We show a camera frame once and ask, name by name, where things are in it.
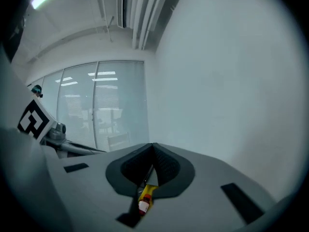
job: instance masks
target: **black rectangular slot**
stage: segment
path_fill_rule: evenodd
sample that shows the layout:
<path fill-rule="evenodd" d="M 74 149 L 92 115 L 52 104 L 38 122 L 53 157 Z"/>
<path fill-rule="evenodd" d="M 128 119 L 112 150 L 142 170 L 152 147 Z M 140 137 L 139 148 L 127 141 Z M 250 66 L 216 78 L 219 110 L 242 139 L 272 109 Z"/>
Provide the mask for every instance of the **black rectangular slot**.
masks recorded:
<path fill-rule="evenodd" d="M 77 170 L 80 170 L 80 169 L 83 169 L 83 168 L 87 168 L 87 167 L 89 167 L 89 166 L 86 163 L 79 163 L 79 164 L 64 167 L 64 170 L 67 173 L 70 173 L 70 172 L 74 172 L 74 171 L 77 171 Z"/>
<path fill-rule="evenodd" d="M 221 186 L 230 202 L 247 224 L 257 220 L 264 212 L 234 183 Z"/>

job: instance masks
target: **yellow object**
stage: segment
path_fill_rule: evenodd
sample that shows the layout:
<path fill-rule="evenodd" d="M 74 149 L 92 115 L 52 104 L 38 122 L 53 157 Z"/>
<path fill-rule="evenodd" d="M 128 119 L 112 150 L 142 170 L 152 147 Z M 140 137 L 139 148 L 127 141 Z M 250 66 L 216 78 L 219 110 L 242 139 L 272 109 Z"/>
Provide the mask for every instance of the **yellow object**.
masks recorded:
<path fill-rule="evenodd" d="M 153 196 L 153 191 L 155 189 L 157 189 L 157 188 L 158 188 L 158 186 L 146 185 L 144 191 L 140 195 L 139 202 L 140 202 L 141 199 L 143 199 L 145 194 L 149 194 L 152 197 Z M 149 204 L 148 210 L 150 210 L 151 206 L 153 206 L 153 199 L 152 198 L 150 199 L 150 204 Z"/>

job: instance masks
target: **glass panel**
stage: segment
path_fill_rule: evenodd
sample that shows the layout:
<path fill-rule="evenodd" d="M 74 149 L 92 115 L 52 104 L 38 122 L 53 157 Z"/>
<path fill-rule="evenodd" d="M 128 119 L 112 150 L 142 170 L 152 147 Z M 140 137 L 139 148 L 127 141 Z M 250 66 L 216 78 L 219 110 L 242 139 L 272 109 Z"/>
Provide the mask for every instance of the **glass panel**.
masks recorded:
<path fill-rule="evenodd" d="M 113 151 L 149 142 L 142 62 L 99 64 L 94 112 L 98 149 Z"/>
<path fill-rule="evenodd" d="M 42 87 L 43 78 L 44 78 L 44 77 L 40 78 L 39 80 L 36 80 L 36 81 L 32 82 L 31 85 L 28 87 L 29 90 L 32 90 L 32 88 L 33 88 L 34 86 L 36 86 L 37 84 L 40 85 L 40 86 Z"/>
<path fill-rule="evenodd" d="M 54 118 L 57 118 L 57 100 L 61 76 L 62 71 L 46 76 L 42 86 L 43 98 L 41 98 L 41 103 Z"/>
<path fill-rule="evenodd" d="M 96 63 L 86 64 L 63 72 L 58 100 L 57 121 L 67 127 L 67 139 L 95 148 L 92 105 L 93 76 Z"/>

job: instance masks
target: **person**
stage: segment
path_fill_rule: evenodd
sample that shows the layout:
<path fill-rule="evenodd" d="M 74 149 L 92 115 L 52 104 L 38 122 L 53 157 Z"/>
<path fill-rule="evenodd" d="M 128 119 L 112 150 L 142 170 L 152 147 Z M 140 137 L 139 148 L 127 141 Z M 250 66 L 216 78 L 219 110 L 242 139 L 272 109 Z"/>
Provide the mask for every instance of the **person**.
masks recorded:
<path fill-rule="evenodd" d="M 40 85 L 36 85 L 32 88 L 31 92 L 37 97 L 37 98 L 42 98 L 42 88 Z"/>

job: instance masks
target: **red cap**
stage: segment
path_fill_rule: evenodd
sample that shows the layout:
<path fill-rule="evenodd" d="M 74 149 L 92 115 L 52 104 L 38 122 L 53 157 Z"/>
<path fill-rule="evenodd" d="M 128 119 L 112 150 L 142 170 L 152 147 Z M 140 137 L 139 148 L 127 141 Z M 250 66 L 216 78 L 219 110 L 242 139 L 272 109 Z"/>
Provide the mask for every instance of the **red cap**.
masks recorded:
<path fill-rule="evenodd" d="M 144 198 L 151 199 L 151 195 L 145 194 Z"/>

